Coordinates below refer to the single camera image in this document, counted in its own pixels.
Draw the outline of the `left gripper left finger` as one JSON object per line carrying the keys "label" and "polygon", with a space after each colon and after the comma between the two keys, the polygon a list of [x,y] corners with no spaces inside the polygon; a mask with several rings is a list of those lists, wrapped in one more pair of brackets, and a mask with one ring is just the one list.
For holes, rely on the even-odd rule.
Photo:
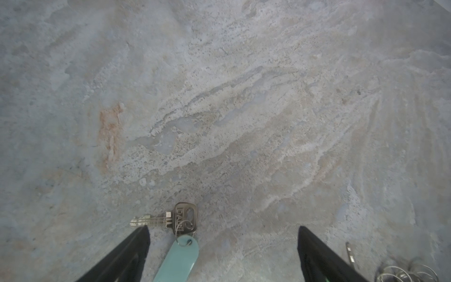
{"label": "left gripper left finger", "polygon": [[149,229],[141,226],[77,282],[140,282],[149,247]]}

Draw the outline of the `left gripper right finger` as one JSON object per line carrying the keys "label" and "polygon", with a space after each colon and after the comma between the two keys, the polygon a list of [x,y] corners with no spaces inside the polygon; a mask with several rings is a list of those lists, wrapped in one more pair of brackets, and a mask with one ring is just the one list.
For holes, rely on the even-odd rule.
{"label": "left gripper right finger", "polygon": [[366,281],[305,226],[298,229],[297,250],[304,280],[307,282]]}

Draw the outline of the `silver key with teal tag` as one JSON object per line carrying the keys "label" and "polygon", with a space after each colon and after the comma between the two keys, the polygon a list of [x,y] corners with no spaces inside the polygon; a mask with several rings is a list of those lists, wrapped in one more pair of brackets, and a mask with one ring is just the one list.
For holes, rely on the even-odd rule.
{"label": "silver key with teal tag", "polygon": [[172,229],[175,242],[159,267],[155,282],[186,282],[198,259],[199,245],[194,238],[197,231],[198,209],[189,202],[177,203],[163,216],[143,215],[133,218],[130,226],[163,226]]}

